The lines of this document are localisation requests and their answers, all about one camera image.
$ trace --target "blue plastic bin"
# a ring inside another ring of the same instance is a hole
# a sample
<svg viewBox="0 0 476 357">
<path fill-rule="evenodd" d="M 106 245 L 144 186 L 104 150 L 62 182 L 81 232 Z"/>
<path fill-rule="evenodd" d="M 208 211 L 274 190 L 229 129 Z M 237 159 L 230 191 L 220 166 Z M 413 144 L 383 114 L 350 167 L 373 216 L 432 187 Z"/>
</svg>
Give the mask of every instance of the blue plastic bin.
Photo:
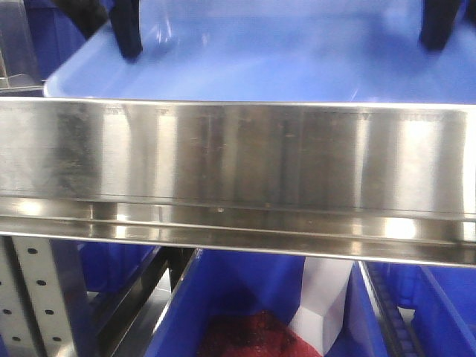
<svg viewBox="0 0 476 357">
<path fill-rule="evenodd" d="M 3 344 L 3 340 L 1 339 L 0 335 L 0 357 L 7 357 L 7 350 L 5 349 L 5 345 Z"/>
<path fill-rule="evenodd" d="M 413 326 L 427 356 L 476 356 L 476 270 L 419 267 Z"/>
<path fill-rule="evenodd" d="M 103 0 L 110 8 L 113 0 Z M 25 0 L 31 38 L 43 80 L 85 42 L 73 22 L 49 0 Z"/>
<path fill-rule="evenodd" d="M 393 302 L 406 309 L 415 309 L 415 289 L 419 281 L 419 267 L 411 264 L 371 263 L 387 283 Z"/>
<path fill-rule="evenodd" d="M 213 315 L 249 315 L 268 309 L 290 322 L 299 305 L 303 261 L 276 254 L 202 251 L 176 291 L 145 356 L 195 356 Z M 344 328 L 327 355 L 387 357 L 357 267 L 347 291 Z"/>
<path fill-rule="evenodd" d="M 154 249 L 150 245 L 102 242 L 78 244 L 89 292 L 117 292 Z"/>
</svg>

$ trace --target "metal surface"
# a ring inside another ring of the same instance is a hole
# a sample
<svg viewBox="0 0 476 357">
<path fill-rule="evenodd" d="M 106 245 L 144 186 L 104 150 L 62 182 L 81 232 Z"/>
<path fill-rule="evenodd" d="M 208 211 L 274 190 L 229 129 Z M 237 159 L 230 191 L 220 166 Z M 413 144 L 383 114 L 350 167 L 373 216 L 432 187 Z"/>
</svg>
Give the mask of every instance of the metal surface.
<svg viewBox="0 0 476 357">
<path fill-rule="evenodd" d="M 13 237 L 48 357 L 98 356 L 75 242 Z"/>
<path fill-rule="evenodd" d="M 11 357 L 46 356 L 9 237 L 0 237 L 0 334 Z"/>
<path fill-rule="evenodd" d="M 474 106 L 0 98 L 0 232 L 476 264 L 474 138 Z"/>
</svg>

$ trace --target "stainless steel shelf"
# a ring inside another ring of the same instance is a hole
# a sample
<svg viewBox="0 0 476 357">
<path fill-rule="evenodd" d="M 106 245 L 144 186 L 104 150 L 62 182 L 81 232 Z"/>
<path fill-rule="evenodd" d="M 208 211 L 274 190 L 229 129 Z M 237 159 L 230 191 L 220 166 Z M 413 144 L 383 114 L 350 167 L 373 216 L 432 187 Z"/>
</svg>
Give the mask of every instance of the stainless steel shelf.
<svg viewBox="0 0 476 357">
<path fill-rule="evenodd" d="M 476 264 L 476 106 L 0 98 L 0 234 Z"/>
</svg>

